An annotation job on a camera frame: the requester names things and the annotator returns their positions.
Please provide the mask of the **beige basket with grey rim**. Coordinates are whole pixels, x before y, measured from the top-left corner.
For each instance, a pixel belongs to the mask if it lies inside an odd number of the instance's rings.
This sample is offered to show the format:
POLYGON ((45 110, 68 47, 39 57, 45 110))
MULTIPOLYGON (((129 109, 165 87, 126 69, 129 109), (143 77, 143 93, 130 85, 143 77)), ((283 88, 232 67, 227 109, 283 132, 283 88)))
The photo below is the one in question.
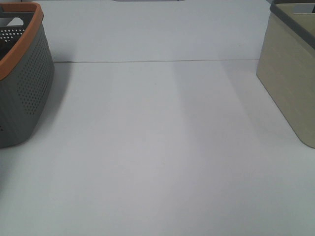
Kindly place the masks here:
POLYGON ((299 138, 315 146, 315 2, 274 0, 256 70, 299 138))

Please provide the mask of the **grey basket with orange rim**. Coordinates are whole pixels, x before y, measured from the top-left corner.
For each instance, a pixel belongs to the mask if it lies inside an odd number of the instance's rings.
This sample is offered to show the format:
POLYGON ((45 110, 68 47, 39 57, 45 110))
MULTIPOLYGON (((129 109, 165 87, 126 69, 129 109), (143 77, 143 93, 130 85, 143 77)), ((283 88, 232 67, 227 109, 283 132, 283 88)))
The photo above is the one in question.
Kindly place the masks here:
POLYGON ((0 147, 25 142, 46 104, 55 72, 35 2, 5 2, 0 17, 19 18, 20 26, 0 29, 0 147))

